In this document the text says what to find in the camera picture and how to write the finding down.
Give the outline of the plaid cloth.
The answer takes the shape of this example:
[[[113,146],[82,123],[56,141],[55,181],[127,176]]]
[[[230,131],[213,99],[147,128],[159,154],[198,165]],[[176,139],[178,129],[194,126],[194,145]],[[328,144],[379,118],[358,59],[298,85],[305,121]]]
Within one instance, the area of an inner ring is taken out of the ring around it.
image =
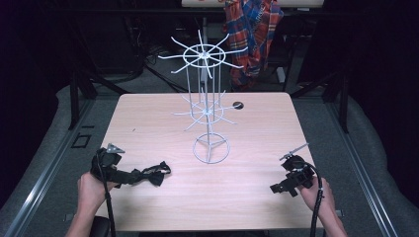
[[[230,85],[234,92],[251,88],[268,56],[276,27],[284,16],[278,0],[224,0],[225,30],[231,50]]]

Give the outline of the black metal frame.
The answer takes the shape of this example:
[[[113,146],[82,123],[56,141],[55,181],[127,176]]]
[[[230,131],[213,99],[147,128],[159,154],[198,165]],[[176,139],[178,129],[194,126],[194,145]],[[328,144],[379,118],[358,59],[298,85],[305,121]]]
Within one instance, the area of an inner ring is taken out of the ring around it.
[[[291,97],[299,98],[321,85],[326,85],[326,89],[321,96],[325,103],[334,103],[337,97],[339,97],[338,122],[343,131],[348,133],[349,77],[347,76],[346,69],[332,72],[319,80],[310,82],[302,89],[291,93]]]
[[[97,82],[106,88],[118,93],[119,95],[128,94],[128,91],[115,85],[114,83],[106,80],[104,77],[97,73],[93,73],[87,69],[75,69],[70,79],[70,109],[71,109],[71,121],[69,130],[73,129],[80,120],[80,109],[79,109],[79,93],[88,99],[95,100],[98,96],[98,92],[93,86],[93,83]]]

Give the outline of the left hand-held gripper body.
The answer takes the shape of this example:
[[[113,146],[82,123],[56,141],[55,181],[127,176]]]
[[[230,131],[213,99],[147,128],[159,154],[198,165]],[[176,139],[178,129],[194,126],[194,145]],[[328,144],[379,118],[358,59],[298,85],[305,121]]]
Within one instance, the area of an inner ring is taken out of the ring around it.
[[[132,174],[117,168],[122,159],[121,153],[124,151],[113,143],[98,149],[92,159],[90,173],[101,182],[131,184]]]

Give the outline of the aluminium floor rail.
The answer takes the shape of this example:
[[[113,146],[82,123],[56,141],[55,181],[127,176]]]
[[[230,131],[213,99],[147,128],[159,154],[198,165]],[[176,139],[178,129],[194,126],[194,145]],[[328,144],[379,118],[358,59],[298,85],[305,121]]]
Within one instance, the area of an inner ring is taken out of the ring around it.
[[[334,126],[337,129],[339,136],[342,138],[345,147],[349,153],[349,162],[354,170],[358,183],[364,193],[370,210],[376,220],[377,226],[383,237],[399,237],[394,228],[392,221],[383,205],[380,196],[374,187],[372,180],[361,160],[361,157],[351,139],[349,133],[346,133],[338,120],[338,110],[333,104],[326,103],[326,110],[331,116]]]
[[[77,180],[89,170],[100,126],[97,103],[82,104],[81,118],[67,126],[66,106],[57,117],[23,179],[0,210],[0,237],[63,237],[77,205]]]

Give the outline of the black bow tie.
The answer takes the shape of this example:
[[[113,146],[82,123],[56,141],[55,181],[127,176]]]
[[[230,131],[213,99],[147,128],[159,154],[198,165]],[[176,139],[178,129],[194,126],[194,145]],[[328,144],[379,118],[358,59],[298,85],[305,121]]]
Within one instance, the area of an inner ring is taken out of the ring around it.
[[[141,172],[140,178],[142,180],[148,180],[152,185],[160,187],[164,181],[166,175],[171,173],[171,168],[162,161],[159,165],[155,165],[144,169]]]

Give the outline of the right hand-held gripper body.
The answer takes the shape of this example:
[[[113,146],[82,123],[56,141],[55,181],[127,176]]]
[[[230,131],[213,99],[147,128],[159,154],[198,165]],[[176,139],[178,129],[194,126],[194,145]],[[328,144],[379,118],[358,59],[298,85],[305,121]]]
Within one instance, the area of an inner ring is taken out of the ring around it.
[[[313,170],[302,157],[295,154],[305,146],[307,146],[307,143],[289,151],[281,158],[281,161],[284,161],[283,168],[288,173],[286,178],[279,183],[280,191],[294,191],[298,186],[304,186],[309,189],[312,186]]]

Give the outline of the person's left hand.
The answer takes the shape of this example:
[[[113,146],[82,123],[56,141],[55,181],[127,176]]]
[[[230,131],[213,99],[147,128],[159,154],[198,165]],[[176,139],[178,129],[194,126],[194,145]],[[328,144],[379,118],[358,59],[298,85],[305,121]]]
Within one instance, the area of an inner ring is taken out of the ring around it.
[[[93,213],[105,201],[104,184],[96,179],[90,172],[83,174],[78,181],[77,213]]]

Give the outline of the black padded seat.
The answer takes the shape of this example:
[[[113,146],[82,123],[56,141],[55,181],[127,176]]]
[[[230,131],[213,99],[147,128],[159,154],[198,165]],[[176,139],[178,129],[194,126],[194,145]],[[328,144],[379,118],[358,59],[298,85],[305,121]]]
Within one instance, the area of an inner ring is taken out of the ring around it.
[[[110,220],[107,217],[95,216],[89,237],[108,237],[110,229]]]

